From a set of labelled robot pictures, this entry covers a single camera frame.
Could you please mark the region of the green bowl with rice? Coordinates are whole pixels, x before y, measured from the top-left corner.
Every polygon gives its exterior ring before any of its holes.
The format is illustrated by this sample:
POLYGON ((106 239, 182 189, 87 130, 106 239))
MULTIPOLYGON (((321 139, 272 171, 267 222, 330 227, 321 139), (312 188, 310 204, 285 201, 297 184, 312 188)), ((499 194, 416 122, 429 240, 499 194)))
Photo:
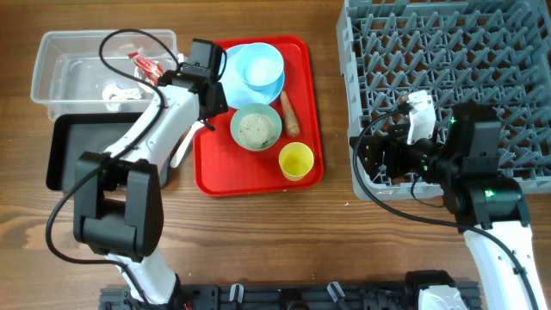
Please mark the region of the green bowl with rice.
POLYGON ((271 148, 282 134, 282 119, 269 105, 253 103, 238 109, 230 122, 234 141, 247 151, 271 148))

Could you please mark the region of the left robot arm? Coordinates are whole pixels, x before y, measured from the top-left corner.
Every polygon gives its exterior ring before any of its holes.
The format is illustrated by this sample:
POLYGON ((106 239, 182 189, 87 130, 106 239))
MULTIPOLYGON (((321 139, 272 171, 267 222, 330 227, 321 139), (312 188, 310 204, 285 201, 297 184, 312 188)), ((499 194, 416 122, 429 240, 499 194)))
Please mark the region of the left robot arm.
POLYGON ((117 266, 141 308, 178 309, 178 275, 158 248, 164 226, 159 169, 198 120, 228 110, 220 82, 226 51, 195 39, 187 60, 154 85, 149 107, 104 153, 77 160, 73 233, 105 263, 117 266))

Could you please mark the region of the small light blue bowl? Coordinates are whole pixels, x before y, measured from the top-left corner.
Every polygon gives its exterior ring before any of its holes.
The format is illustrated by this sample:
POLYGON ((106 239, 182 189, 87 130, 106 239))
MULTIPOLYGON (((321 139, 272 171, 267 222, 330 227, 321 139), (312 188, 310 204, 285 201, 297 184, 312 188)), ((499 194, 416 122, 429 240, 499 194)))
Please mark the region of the small light blue bowl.
POLYGON ((251 43, 238 52, 235 68, 247 87, 264 90, 283 74, 284 59, 279 50, 270 44, 251 43))

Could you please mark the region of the yellow plastic cup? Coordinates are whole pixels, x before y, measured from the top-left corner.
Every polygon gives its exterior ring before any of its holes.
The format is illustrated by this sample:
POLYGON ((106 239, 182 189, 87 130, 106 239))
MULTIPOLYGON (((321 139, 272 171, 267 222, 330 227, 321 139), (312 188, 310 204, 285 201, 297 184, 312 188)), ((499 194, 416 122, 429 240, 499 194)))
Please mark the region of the yellow plastic cup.
POLYGON ((281 149, 278 164, 289 181, 300 181, 313 168, 313 151, 306 144, 291 142, 281 149))

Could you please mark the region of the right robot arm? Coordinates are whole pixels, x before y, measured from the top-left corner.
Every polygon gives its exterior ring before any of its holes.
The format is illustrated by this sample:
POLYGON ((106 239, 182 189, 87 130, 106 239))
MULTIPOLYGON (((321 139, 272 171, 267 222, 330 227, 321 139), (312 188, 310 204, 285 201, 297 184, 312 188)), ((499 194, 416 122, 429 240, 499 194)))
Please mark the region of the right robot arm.
POLYGON ((439 144, 417 139, 407 144, 396 135, 373 136, 364 128, 350 138, 352 170, 374 176, 380 164, 387 175, 415 173, 443 190, 443 205, 454 220, 407 214, 375 196, 369 199, 402 218, 449 226, 464 236, 491 309, 544 309, 547 306, 532 245, 530 215, 518 182, 498 172, 501 122, 496 111, 475 103, 457 104, 448 136, 439 144))

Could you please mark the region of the red snack wrapper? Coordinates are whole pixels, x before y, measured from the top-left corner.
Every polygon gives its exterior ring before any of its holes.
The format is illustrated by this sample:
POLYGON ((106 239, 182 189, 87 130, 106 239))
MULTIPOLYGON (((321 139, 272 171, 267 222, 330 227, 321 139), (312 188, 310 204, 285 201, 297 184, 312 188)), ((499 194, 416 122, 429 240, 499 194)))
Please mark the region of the red snack wrapper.
POLYGON ((152 82, 153 85, 157 85, 158 80, 165 73, 164 68, 159 63, 149 60, 137 52, 129 53, 128 58, 130 58, 134 64, 145 73, 145 76, 152 82))

